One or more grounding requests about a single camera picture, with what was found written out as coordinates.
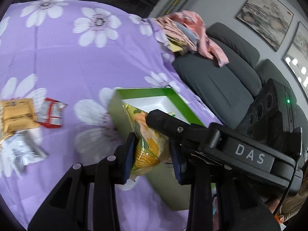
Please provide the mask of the person's hand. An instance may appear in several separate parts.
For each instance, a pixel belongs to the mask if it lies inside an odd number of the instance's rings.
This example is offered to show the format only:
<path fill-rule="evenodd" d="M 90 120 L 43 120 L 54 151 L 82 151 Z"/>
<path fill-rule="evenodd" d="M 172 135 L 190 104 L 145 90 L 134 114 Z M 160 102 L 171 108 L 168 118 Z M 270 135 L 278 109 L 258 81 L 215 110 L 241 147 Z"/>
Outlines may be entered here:
<path fill-rule="evenodd" d="M 275 214 L 280 208 L 280 199 L 269 199 L 265 202 L 265 205 L 272 214 Z"/>

